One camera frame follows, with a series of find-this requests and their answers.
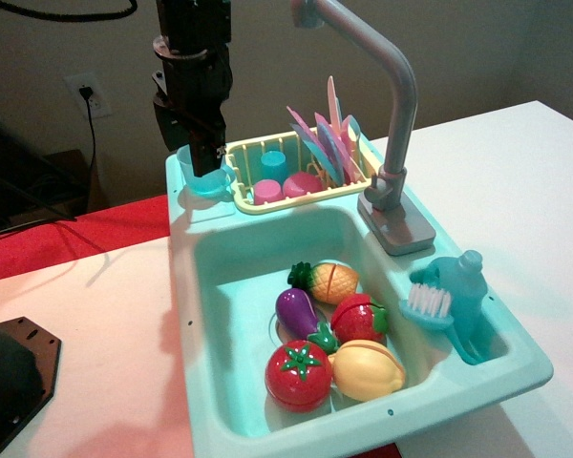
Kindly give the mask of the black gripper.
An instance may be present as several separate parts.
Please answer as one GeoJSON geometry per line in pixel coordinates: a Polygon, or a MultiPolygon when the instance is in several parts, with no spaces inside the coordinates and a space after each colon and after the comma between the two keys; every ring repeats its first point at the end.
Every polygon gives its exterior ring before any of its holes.
{"type": "Polygon", "coordinates": [[[155,45],[162,69],[153,73],[156,121],[167,149],[189,143],[195,177],[221,168],[225,123],[221,106],[229,97],[233,74],[226,45],[178,54],[155,45]]]}

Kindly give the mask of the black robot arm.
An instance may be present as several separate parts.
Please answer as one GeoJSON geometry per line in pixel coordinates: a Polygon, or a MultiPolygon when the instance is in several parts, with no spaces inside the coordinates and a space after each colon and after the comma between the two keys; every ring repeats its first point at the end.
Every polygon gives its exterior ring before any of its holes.
{"type": "Polygon", "coordinates": [[[190,148],[194,175],[221,167],[226,124],[221,106],[233,75],[229,62],[231,3],[158,1],[160,36],[153,49],[162,69],[153,74],[153,103],[170,151],[190,148]]]}

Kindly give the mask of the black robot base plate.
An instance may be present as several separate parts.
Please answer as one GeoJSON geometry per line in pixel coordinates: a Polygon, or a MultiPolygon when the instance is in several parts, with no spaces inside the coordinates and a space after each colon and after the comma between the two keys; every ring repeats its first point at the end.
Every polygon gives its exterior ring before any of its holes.
{"type": "Polygon", "coordinates": [[[0,453],[52,398],[60,350],[26,317],[0,323],[0,453]]]}

